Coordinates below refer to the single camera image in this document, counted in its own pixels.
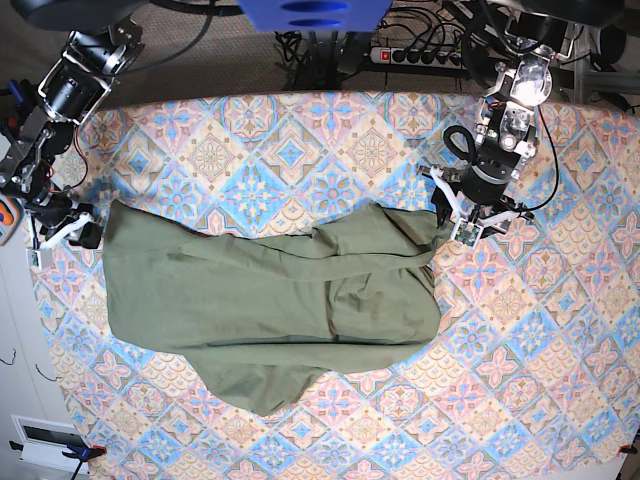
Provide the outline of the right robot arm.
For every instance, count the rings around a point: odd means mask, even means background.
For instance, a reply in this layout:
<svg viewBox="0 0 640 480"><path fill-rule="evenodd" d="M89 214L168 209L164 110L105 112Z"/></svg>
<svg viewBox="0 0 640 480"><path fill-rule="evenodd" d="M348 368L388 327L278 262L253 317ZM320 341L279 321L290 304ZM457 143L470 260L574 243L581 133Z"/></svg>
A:
<svg viewBox="0 0 640 480"><path fill-rule="evenodd" d="M74 184L53 180L56 158L77 142L80 127L109 96L116 77L141 53L142 29L125 18L98 33L73 31L61 56L38 86L10 82L17 118L1 125L8 141L1 159L1 193L20 204L47 248L66 240L98 247L102 227L87 203L71 196Z"/></svg>

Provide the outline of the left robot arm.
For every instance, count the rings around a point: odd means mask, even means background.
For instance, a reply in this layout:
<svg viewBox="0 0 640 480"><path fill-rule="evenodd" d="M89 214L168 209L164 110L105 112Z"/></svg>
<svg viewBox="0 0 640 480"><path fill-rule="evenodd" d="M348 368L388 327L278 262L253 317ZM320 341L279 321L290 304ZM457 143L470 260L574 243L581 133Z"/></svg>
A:
<svg viewBox="0 0 640 480"><path fill-rule="evenodd" d="M506 190L537 154L538 131L547 126L542 105L552 91L550 65L561 55L568 25L523 13L493 27L514 59L496 63L496 80L484 89L474 128L452 125L443 133L445 146L463 167L420 170L435 184L431 201L438 227L449 227L452 239L469 247L506 233L517 218L533 221L551 202L528 206Z"/></svg>

